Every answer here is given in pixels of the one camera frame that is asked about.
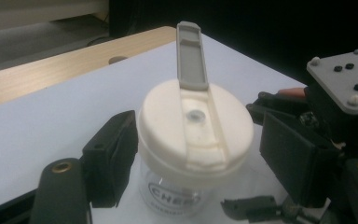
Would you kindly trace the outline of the clear jar with white lid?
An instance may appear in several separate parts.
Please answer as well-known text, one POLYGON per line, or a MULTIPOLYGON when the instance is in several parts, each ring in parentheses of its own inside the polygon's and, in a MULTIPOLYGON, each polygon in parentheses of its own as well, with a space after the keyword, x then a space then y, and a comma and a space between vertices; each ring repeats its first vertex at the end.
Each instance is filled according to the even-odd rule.
POLYGON ((145 97, 137 120, 145 202, 170 217, 195 214, 242 167, 254 139, 245 106, 209 82, 200 27, 176 27, 177 77, 145 97))

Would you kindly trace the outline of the white table mat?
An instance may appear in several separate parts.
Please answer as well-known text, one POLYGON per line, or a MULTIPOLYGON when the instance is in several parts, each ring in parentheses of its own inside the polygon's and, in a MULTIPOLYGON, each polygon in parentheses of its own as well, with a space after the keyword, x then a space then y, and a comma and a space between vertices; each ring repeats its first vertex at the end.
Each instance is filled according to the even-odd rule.
MULTIPOLYGON (((0 205, 37 188, 42 170, 63 158, 78 158, 91 137, 115 114, 138 110, 147 93, 176 77, 176 45, 169 43, 0 105, 0 205)), ((235 179, 211 194, 192 217, 165 217, 139 192, 140 164, 118 207, 95 209, 94 224, 241 224, 228 218, 225 199, 286 192, 259 154, 261 128, 235 179)))

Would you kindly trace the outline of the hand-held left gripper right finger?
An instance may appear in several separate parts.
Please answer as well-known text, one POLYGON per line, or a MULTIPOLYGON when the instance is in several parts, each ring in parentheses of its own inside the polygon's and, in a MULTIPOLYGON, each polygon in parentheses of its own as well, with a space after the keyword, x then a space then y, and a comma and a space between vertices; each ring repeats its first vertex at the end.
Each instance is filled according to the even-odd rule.
POLYGON ((338 149, 297 119, 267 113, 260 153, 294 203, 326 202, 358 224, 358 153, 338 149))

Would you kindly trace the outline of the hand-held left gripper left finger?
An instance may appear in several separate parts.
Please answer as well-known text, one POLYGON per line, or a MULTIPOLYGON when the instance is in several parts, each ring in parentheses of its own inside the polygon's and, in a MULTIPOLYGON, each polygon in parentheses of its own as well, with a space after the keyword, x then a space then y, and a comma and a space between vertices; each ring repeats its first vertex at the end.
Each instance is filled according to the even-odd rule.
POLYGON ((137 150, 135 112, 114 115, 83 147, 80 158, 44 168, 30 224, 92 224, 93 208, 118 206, 137 150))

